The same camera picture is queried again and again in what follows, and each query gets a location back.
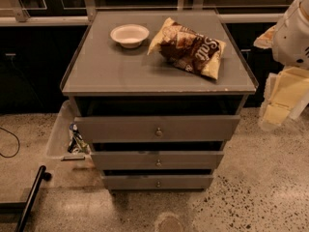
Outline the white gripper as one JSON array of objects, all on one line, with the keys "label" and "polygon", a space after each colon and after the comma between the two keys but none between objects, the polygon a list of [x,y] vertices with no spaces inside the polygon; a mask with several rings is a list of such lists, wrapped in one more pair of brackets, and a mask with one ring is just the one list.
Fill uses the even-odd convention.
[{"label": "white gripper", "polygon": [[308,104],[308,69],[288,66],[279,74],[271,73],[260,108],[259,126],[263,131],[273,131],[288,118],[297,119]]}]

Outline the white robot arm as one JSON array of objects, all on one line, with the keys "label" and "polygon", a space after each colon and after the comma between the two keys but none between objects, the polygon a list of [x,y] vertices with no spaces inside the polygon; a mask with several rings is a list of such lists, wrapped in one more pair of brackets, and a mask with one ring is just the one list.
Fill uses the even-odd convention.
[{"label": "white robot arm", "polygon": [[296,119],[309,100],[309,0],[294,0],[289,9],[258,37],[254,45],[272,51],[284,69],[267,78],[259,126],[264,131]]}]

